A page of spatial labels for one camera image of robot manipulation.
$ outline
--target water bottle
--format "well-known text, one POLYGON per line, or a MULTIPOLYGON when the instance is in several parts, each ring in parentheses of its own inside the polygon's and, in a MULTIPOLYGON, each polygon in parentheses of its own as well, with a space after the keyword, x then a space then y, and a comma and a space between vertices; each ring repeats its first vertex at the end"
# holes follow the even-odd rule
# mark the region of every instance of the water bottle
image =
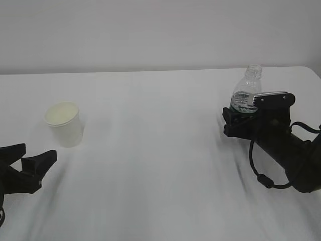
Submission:
POLYGON ((244 77, 236 85, 230 104, 230 109, 241 113, 254 113, 257 108, 247 104, 249 94, 262 92, 262 67, 257 64, 249 65, 244 77))

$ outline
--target tabletop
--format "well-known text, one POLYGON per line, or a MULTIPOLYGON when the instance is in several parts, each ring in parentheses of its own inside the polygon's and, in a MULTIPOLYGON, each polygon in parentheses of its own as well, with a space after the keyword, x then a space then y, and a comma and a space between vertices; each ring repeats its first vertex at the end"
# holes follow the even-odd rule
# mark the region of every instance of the tabletop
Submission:
MULTIPOLYGON (((5 196, 0 240, 321 240, 319 192, 266 189, 250 169, 249 141, 223 134, 222 108, 244 71, 0 75, 0 146, 58 155, 40 190, 5 196), (80 108, 74 148, 60 147, 43 121, 61 101, 80 108)), ((320 125, 312 70, 263 68, 262 88, 293 93, 291 119, 320 125)), ((259 147, 253 156, 286 182, 259 147)))

